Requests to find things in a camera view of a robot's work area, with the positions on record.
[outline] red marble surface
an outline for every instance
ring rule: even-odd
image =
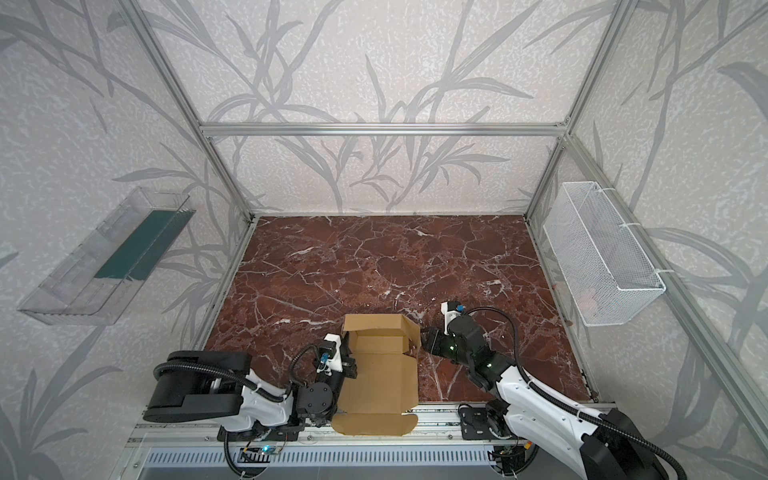
[[[346,313],[402,313],[422,327],[441,326],[446,300],[514,314],[525,368],[573,399],[588,399],[518,216],[262,217],[207,349],[246,350],[257,375],[284,386],[291,358],[339,333]],[[491,347],[511,355],[511,331],[494,315],[475,318]],[[413,355],[421,402],[491,398],[462,367],[423,350]]]

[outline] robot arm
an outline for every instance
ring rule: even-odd
[[[585,407],[528,374],[515,359],[491,350],[472,311],[465,313],[457,302],[443,303],[442,310],[444,328],[425,330],[422,344],[431,354],[467,367],[469,379],[498,399],[487,407],[489,423],[499,430],[494,435],[528,439],[584,480],[668,479],[653,452],[617,433],[645,442],[627,416],[617,409],[602,414]],[[685,478],[684,472],[678,478]]]
[[[311,383],[293,373],[309,351],[315,353],[316,367]],[[155,368],[157,386],[144,419],[160,423],[217,419],[223,435],[236,433],[239,439],[257,439],[272,431],[287,435],[302,430],[307,420],[315,426],[329,422],[344,379],[357,377],[346,341],[332,334],[293,359],[287,389],[260,379],[250,361],[247,353],[171,353]]]

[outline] clear plastic tray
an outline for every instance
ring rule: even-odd
[[[19,311],[49,325],[113,325],[194,213],[188,199],[135,189]]]

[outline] ventilation grille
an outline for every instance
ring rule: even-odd
[[[254,464],[269,467],[348,467],[408,465],[491,465],[492,447],[486,445],[403,445],[403,446],[287,446],[279,455],[260,455]],[[240,452],[242,447],[232,449]],[[145,468],[226,466],[221,447],[152,448]]]

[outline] green mat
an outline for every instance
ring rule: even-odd
[[[118,247],[95,278],[146,280],[194,211],[153,210]]]

